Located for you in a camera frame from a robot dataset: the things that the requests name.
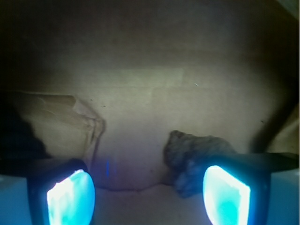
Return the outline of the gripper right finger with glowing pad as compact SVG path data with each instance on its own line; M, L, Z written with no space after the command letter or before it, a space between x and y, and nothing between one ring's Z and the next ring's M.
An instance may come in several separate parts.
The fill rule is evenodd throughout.
M213 225L298 225L300 157L217 154L206 161L202 193Z

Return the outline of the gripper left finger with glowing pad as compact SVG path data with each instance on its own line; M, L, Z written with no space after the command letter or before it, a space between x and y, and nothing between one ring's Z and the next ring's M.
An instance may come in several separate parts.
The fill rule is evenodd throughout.
M0 162L2 225L89 225L95 200L93 179L80 159Z

